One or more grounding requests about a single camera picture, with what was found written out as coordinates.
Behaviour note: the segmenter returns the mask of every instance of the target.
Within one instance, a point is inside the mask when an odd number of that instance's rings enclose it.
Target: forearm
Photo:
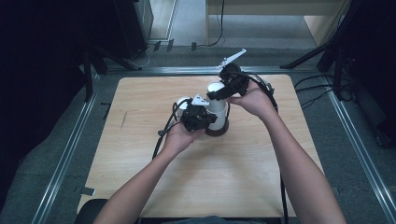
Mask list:
[[[176,156],[163,151],[111,196],[94,223],[134,223],[138,219],[166,167]]]
[[[268,129],[290,201],[303,223],[345,223],[332,189],[275,111],[261,116]]]

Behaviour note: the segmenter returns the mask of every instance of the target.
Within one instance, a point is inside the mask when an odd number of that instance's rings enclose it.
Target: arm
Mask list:
[[[93,223],[134,223],[169,163],[204,131],[189,133],[175,125],[158,156],[111,196]]]
[[[250,81],[245,96],[228,101],[258,116],[266,126],[297,217],[303,223],[346,223],[326,177],[291,135],[257,84]]]

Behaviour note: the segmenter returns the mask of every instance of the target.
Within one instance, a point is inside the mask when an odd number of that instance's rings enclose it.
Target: wooden table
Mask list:
[[[262,76],[275,88],[279,114],[297,141],[321,168],[290,78]],[[93,198],[109,198],[151,160],[182,96],[205,96],[218,77],[128,77],[120,81],[79,208]],[[289,204],[290,215],[295,216]],[[167,168],[141,217],[282,217],[279,170],[264,125],[232,105],[230,128],[220,137],[204,135]]]

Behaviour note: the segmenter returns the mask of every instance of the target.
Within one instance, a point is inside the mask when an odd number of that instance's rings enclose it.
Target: person's left hand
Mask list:
[[[205,133],[204,129],[194,132],[188,132],[182,123],[175,125],[166,134],[163,151],[169,151],[173,155],[177,155],[186,149],[194,139]]]

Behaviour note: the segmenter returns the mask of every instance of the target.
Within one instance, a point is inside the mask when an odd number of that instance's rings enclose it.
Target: hand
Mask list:
[[[270,111],[275,111],[268,96],[253,81],[249,81],[247,93],[242,97],[232,96],[227,102],[234,105],[241,105],[252,115],[263,119]]]
[[[179,123],[171,128],[166,134],[163,151],[177,155],[186,149],[194,139],[205,132],[205,129],[188,132],[182,123]]]

